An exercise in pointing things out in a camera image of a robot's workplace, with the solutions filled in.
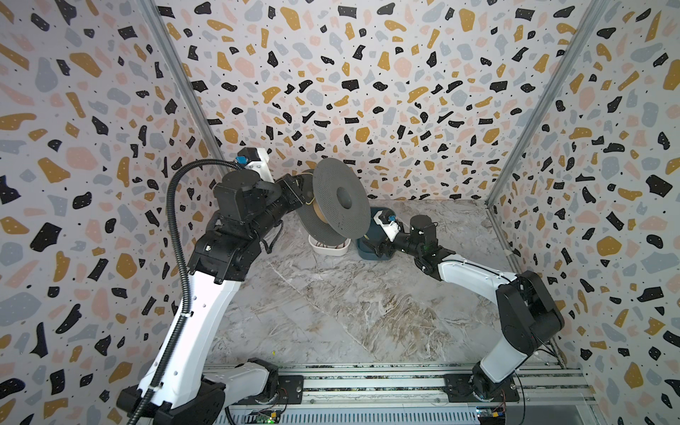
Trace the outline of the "grey cable spool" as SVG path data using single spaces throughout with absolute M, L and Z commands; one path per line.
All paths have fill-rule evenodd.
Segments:
M 313 203 L 303 205 L 297 213 L 310 236 L 323 244 L 338 245 L 368 232 L 368 196 L 352 168 L 327 158 L 303 174 L 313 175 Z

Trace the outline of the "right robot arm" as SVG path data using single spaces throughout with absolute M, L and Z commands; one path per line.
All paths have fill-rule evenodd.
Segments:
M 465 384 L 449 389 L 453 396 L 494 400 L 517 368 L 564 328 L 565 320 L 538 274 L 503 272 L 444 248 L 428 215 L 414 216 L 405 228 L 393 210 L 384 209 L 373 222 L 384 232 L 380 242 L 368 245 L 376 255 L 409 255 L 426 276 L 470 290 L 497 307 L 502 337 L 474 365 Z

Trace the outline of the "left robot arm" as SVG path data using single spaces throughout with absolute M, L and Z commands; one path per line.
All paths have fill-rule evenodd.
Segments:
M 161 351 L 140 384 L 117 400 L 131 424 L 212 424 L 243 400 L 267 406 L 280 398 L 278 368 L 262 359 L 249 359 L 219 381 L 203 371 L 228 305 L 260 253 L 274 246 L 266 235 L 283 228 L 286 214 L 312 202 L 312 178 L 285 175 L 268 182 L 241 169 L 225 175 L 214 196 L 218 209 L 191 257 L 176 255 L 182 301 Z

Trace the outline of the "teal plastic bin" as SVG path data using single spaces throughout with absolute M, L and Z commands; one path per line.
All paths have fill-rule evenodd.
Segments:
M 371 221 L 368 232 L 355 240 L 357 251 L 363 260 L 386 261 L 391 260 L 394 256 L 393 251 L 388 251 L 382 247 L 383 242 L 389 241 L 389 239 L 381 226 L 376 224 L 374 220 L 375 216 L 383 210 L 389 210 L 389 208 L 383 206 L 371 207 Z

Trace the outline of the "white plastic bin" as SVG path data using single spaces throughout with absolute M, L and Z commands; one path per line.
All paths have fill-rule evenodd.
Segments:
M 314 239 L 312 236 L 309 236 L 307 240 L 314 253 L 327 257 L 345 256 L 352 245 L 352 241 L 350 239 L 346 239 L 345 242 L 338 245 L 323 244 Z

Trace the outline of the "right green circuit board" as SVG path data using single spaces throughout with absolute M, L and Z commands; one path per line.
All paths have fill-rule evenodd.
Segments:
M 506 412 L 502 407 L 478 407 L 476 419 L 480 425 L 505 425 Z

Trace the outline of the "green circuit board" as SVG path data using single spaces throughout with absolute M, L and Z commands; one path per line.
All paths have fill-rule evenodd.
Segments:
M 244 424 L 279 424 L 282 412 L 279 410 L 263 410 L 244 416 Z
M 476 419 L 480 425 L 505 425 L 506 412 L 502 407 L 478 407 Z

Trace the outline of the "left green circuit board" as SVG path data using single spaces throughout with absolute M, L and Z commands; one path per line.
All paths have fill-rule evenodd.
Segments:
M 282 412 L 279 410 L 263 410 L 244 416 L 244 424 L 279 424 Z

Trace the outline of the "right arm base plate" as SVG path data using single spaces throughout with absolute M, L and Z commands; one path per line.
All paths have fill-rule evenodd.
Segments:
M 443 391 L 450 403 L 519 402 L 520 394 L 511 376 L 492 382 L 484 374 L 446 374 Z

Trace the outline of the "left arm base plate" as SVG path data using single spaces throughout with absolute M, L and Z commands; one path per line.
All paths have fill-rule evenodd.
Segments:
M 283 375 L 269 380 L 262 393 L 238 400 L 236 406 L 267 407 L 300 405 L 303 400 L 305 379 L 302 375 Z

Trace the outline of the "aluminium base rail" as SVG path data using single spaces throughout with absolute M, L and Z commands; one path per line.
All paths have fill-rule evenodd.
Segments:
M 603 424 L 583 374 L 546 364 L 523 365 L 512 375 L 519 402 L 450 403 L 444 375 L 470 373 L 456 363 L 283 364 L 283 375 L 305 379 L 300 405 L 222 408 L 217 424 L 244 424 L 263 410 L 282 412 L 279 424 L 479 424 L 478 407 L 502 407 L 506 424 Z

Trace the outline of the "left aluminium corner post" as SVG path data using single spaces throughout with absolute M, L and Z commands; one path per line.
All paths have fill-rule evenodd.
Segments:
M 221 150 L 221 147 L 219 147 L 214 133 L 210 129 L 207 117 L 205 117 L 205 113 L 192 88 L 191 80 L 183 70 L 181 58 L 175 49 L 172 37 L 168 35 L 168 32 L 166 31 L 164 21 L 159 14 L 156 3 L 152 0 L 139 0 L 136 3 L 140 8 L 146 23 L 150 27 L 152 37 L 166 61 L 168 71 L 175 79 L 176 86 L 186 104 L 187 110 L 210 153 L 210 158 L 225 160 L 224 153 Z

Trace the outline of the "aluminium corner post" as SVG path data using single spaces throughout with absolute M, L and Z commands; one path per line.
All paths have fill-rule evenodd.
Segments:
M 219 147 L 214 133 L 210 129 L 207 117 L 205 117 L 205 113 L 192 88 L 191 80 L 183 70 L 181 58 L 175 49 L 172 37 L 168 35 L 168 32 L 166 31 L 164 21 L 159 14 L 156 3 L 152 0 L 139 0 L 136 3 L 140 8 L 146 23 L 150 27 L 152 37 L 166 61 L 168 71 L 175 79 L 176 86 L 186 104 L 187 110 L 210 153 L 210 158 L 225 160 L 224 153 L 221 150 L 221 147 Z
M 543 117 L 561 92 L 561 85 L 565 83 L 570 74 L 570 70 L 580 53 L 583 51 L 589 37 L 595 30 L 606 10 L 607 1 L 605 0 L 593 0 L 589 3 L 588 8 L 579 23 L 576 34 L 572 37 L 570 45 L 567 47 L 554 75 L 545 86 L 545 91 L 538 100 L 537 106 L 529 115 L 527 124 L 524 126 L 515 147 L 508 155 L 508 160 L 506 161 L 505 166 L 503 166 L 499 178 L 494 183 L 490 195 L 485 200 L 485 206 L 489 211 L 492 210 L 492 206 L 499 200 L 504 185 L 510 179 L 514 167 L 520 162 L 522 154 L 525 152 L 529 146 L 529 142 L 537 132 Z

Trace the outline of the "right aluminium corner post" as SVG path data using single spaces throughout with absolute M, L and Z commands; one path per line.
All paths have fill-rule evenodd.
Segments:
M 545 91 L 538 100 L 537 106 L 529 115 L 527 124 L 524 126 L 515 147 L 508 155 L 508 160 L 506 161 L 505 166 L 503 166 L 499 178 L 494 183 L 490 195 L 485 200 L 485 206 L 489 211 L 492 210 L 492 206 L 499 200 L 504 185 L 510 179 L 514 167 L 520 162 L 522 154 L 525 152 L 529 146 L 529 142 L 537 132 L 543 117 L 561 92 L 561 85 L 565 83 L 570 74 L 570 70 L 580 53 L 583 51 L 589 37 L 595 30 L 606 10 L 607 1 L 605 0 L 593 0 L 589 3 L 588 8 L 579 23 L 576 34 L 572 37 L 570 45 L 567 47 L 554 75 L 545 86 Z

